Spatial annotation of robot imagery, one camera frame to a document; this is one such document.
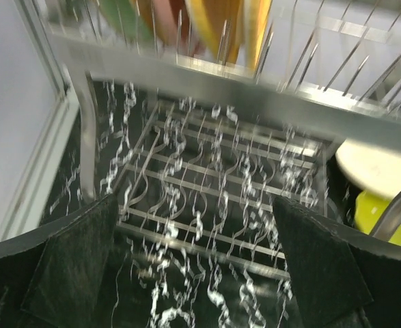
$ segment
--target green plate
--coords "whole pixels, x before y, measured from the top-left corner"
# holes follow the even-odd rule
[[[126,35],[126,39],[131,41],[137,37],[137,17],[134,8],[129,0],[100,0],[100,12],[109,25],[120,35]],[[118,14],[118,6],[120,7],[121,19]],[[139,38],[142,42],[153,41],[153,33],[148,29],[142,19],[139,20]]]

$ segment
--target white plate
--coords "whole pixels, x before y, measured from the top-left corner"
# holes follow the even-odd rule
[[[335,154],[344,175],[360,189],[392,200],[401,191],[401,154],[346,140]]]

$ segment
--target yellow object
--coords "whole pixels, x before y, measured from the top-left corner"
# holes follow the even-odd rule
[[[255,70],[260,59],[270,6],[271,0],[244,0],[246,66],[251,70]]]
[[[238,19],[241,0],[185,0],[191,21],[211,53],[219,54],[220,39],[225,21],[230,23],[229,57],[227,62],[235,64],[240,50]]]
[[[357,197],[355,224],[365,234],[369,234],[390,201],[379,198],[368,191],[363,191]],[[389,241],[401,246],[401,225]]]
[[[134,10],[139,9],[139,16],[148,26],[148,29],[153,33],[153,15],[152,15],[152,0],[130,0],[130,4]],[[156,35],[164,44],[169,44],[168,37],[164,33],[161,24],[155,18]]]

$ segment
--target white wall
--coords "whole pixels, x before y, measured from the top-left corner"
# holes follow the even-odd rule
[[[55,93],[13,0],[0,0],[0,225]]]

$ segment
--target stainless steel rack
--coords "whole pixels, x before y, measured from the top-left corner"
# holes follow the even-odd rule
[[[287,278],[278,269],[284,254],[271,204],[285,195],[326,214],[326,176],[319,169],[324,144],[298,135],[287,140],[282,131],[235,122],[229,109],[219,115],[220,107],[211,113],[160,101],[144,108],[143,133],[113,188],[125,191],[118,228],[266,277]],[[303,186],[286,186],[284,150],[292,153],[290,171]]]
[[[85,13],[89,14],[87,2],[83,3],[86,5]],[[290,10],[292,22],[298,17],[295,8],[296,6]],[[72,23],[65,25],[49,23],[51,41],[60,60],[68,67],[81,104],[83,134],[81,187],[84,198],[92,200],[96,197],[94,163],[97,158],[95,141],[98,133],[94,91],[89,82],[92,76],[116,81],[133,81],[139,87],[153,92],[159,89],[159,92],[175,98],[190,96],[200,102],[233,105],[239,118],[246,122],[264,126],[288,123],[333,141],[341,142],[345,138],[353,138],[401,151],[401,100],[395,101],[396,95],[401,90],[401,55],[364,93],[364,96],[353,96],[348,93],[348,88],[343,92],[330,89],[332,81],[344,69],[361,41],[376,40],[378,38],[375,36],[384,33],[377,33],[375,29],[371,30],[365,25],[360,29],[355,27],[355,35],[360,37],[358,43],[338,68],[332,80],[325,86],[304,82],[305,74],[318,46],[316,30],[328,27],[340,33],[352,33],[354,30],[345,29],[347,22],[342,20],[338,20],[341,23],[340,27],[335,28],[336,25],[321,23],[323,19],[320,16],[320,8],[313,22],[314,33],[311,34],[295,68],[295,70],[299,68],[305,54],[309,53],[311,48],[301,78],[294,79],[299,81],[297,85],[290,83],[293,82],[295,74],[291,74],[286,80],[261,74],[274,38],[274,21],[266,33],[262,58],[255,74],[238,66],[224,66],[185,57],[177,51],[161,52],[158,49],[156,36],[154,44],[140,44],[138,41],[133,44],[114,42],[113,39],[104,38],[99,34],[100,28],[97,28],[97,23],[92,20],[90,14],[84,15],[89,18],[89,25],[92,27],[85,35],[83,29],[73,26]],[[393,39],[396,38],[390,36],[385,41]],[[349,85],[354,83],[366,62],[367,58],[358,67]],[[388,90],[388,85],[395,87]],[[388,102],[375,102],[370,99],[387,94]]]

